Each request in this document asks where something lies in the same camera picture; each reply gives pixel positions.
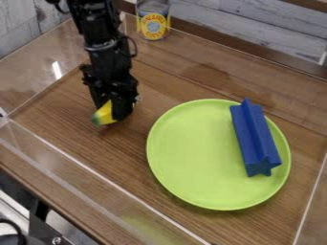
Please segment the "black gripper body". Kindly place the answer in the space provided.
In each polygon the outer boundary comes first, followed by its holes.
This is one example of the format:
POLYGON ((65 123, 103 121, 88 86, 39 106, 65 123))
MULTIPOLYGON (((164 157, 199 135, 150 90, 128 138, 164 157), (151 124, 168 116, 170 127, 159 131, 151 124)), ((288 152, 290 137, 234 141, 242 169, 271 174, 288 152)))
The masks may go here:
POLYGON ((138 55, 138 49, 131 53, 130 37, 120 37, 100 46, 87 46, 89 64, 83 64, 79 69, 83 73, 83 84, 100 84, 105 89, 107 100, 111 95, 138 96, 138 81, 131 74, 132 58, 138 55))

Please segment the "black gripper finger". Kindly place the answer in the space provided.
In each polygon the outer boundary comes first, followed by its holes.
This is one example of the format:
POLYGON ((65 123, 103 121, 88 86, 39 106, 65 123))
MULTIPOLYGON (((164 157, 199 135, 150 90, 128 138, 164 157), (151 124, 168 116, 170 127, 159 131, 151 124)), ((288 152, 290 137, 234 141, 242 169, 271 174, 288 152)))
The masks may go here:
POLYGON ((107 102, 105 89, 100 84, 93 83, 88 85, 88 88, 95 106, 96 108, 101 108, 104 103, 107 102))
POLYGON ((130 95, 111 95, 112 119, 123 121, 134 112, 135 99, 130 95))

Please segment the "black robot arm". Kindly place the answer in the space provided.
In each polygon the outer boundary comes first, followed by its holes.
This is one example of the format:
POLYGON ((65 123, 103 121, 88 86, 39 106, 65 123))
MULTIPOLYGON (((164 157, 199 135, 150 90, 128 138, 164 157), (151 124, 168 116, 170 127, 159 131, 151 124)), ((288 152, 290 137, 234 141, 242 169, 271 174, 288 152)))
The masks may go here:
POLYGON ((123 121, 138 103, 138 80, 131 74, 134 39, 120 32, 120 13, 112 0, 67 0, 89 64, 80 65, 83 84, 88 86, 96 112, 95 125, 123 121))

